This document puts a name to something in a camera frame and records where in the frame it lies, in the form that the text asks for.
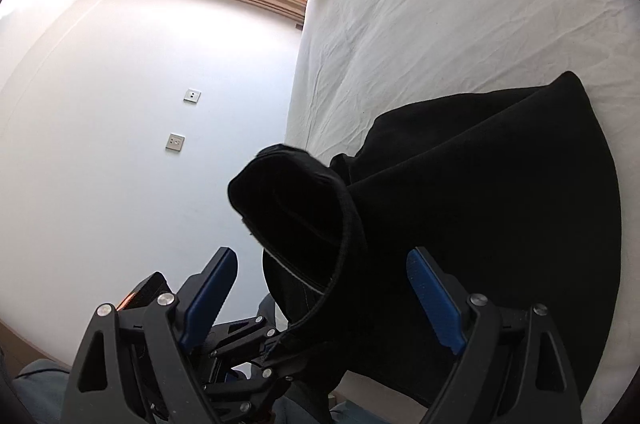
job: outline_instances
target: gray fabric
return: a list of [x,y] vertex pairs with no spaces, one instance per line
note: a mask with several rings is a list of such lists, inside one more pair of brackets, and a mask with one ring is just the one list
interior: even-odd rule
[[318,424],[302,407],[286,397],[273,403],[273,412],[276,414],[273,424]]
[[388,424],[350,400],[335,406],[331,410],[331,417],[336,424]]
[[[42,368],[60,368],[49,359],[38,359],[25,366],[20,375]],[[13,380],[18,398],[38,424],[58,424],[69,375],[63,372],[40,372]]]

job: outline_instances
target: blue gripper pad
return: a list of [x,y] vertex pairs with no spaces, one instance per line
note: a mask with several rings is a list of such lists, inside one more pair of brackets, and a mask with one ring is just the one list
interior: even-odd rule
[[417,249],[410,251],[406,257],[406,274],[440,344],[448,346],[454,354],[460,354],[466,346],[462,315],[441,280]]
[[236,254],[228,247],[220,247],[204,270],[188,277],[180,287],[175,326],[185,353],[207,338],[237,275]]

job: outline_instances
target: white bed sheet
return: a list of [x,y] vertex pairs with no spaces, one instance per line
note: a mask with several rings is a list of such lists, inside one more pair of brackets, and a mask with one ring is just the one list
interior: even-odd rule
[[286,142],[328,163],[353,155],[382,112],[566,70],[591,98],[622,201],[614,325],[582,404],[595,424],[640,364],[640,0],[309,0]]

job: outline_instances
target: black clamp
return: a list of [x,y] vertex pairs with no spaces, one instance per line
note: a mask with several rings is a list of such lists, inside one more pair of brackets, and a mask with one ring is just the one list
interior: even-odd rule
[[[497,308],[469,295],[422,247],[408,254],[406,269],[440,343],[457,357],[422,424],[581,422],[572,370],[544,306]],[[222,247],[175,294],[155,273],[117,309],[98,307],[70,374],[62,424],[154,424],[154,416],[269,422],[274,401],[335,343],[287,352],[287,333],[262,317],[212,327],[237,270],[235,253]],[[260,375],[234,369],[244,362]]]
[[580,399],[548,309],[497,308],[468,294],[423,247],[406,269],[440,343],[457,361],[421,424],[580,424]]

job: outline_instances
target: person's leg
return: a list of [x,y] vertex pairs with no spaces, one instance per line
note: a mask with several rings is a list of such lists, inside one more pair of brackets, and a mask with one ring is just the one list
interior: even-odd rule
[[38,359],[22,369],[12,387],[38,424],[58,424],[68,378],[59,364]]

